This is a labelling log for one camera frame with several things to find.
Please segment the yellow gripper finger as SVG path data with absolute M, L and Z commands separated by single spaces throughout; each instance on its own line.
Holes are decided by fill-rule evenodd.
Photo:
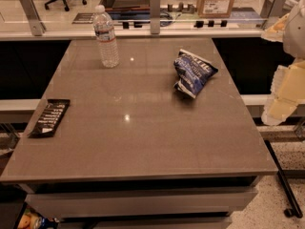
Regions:
M 289 67 L 279 65 L 274 73 L 271 94 L 264 105 L 261 120 L 269 126 L 284 122 L 305 99 L 305 61 Z
M 261 34 L 261 38 L 272 42 L 282 42 L 288 16 L 289 13 L 280 17 L 272 26 Z

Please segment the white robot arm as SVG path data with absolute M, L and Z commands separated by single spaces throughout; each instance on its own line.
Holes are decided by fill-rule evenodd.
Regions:
M 271 94 L 264 105 L 261 120 L 275 126 L 284 122 L 305 99 L 305 0 L 300 0 L 265 30 L 262 38 L 282 42 L 284 52 L 295 59 L 288 67 L 277 67 Z

